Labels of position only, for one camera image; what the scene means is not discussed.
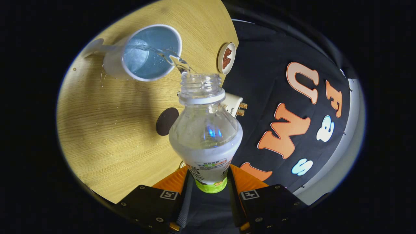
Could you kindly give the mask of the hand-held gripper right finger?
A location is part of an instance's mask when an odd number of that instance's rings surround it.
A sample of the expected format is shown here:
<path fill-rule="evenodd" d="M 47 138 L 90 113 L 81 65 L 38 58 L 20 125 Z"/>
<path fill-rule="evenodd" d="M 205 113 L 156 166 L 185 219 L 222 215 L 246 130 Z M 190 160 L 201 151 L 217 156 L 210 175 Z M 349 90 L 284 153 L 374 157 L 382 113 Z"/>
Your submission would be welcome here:
<path fill-rule="evenodd" d="M 227 171 L 231 210 L 240 232 L 273 232 L 307 210 L 283 185 L 267 185 L 244 170 L 231 165 Z"/>

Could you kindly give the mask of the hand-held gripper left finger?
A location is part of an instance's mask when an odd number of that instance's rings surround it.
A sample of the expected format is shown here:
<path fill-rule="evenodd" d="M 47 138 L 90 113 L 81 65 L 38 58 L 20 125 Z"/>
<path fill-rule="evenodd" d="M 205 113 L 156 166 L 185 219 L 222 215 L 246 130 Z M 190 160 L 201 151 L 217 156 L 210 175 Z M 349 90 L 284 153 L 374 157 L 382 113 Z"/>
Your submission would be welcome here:
<path fill-rule="evenodd" d="M 147 232 L 181 232 L 188 222 L 190 171 L 183 167 L 152 187 L 139 185 L 116 211 Z"/>

